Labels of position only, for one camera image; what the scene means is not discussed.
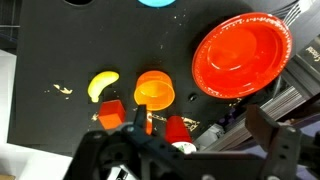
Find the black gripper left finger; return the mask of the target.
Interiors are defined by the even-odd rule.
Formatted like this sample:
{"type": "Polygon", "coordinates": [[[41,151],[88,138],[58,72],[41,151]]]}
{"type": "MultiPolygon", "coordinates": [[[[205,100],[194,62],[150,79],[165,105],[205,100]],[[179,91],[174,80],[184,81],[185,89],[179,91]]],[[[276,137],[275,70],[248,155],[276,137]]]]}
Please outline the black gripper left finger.
{"type": "Polygon", "coordinates": [[[146,106],[139,105],[133,123],[122,130],[132,148],[128,169],[140,180],[183,180],[184,154],[163,138],[148,135],[146,117],[146,106]]]}

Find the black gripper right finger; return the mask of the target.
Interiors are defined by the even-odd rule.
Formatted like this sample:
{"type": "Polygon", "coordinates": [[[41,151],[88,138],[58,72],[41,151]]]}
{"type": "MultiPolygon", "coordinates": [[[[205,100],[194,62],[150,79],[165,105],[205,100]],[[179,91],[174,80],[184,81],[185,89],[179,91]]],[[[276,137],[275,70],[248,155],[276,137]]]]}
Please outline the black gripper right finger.
{"type": "Polygon", "coordinates": [[[279,125],[257,105],[246,107],[245,127],[267,152],[259,179],[295,180],[301,131],[288,125],[279,125]]]}

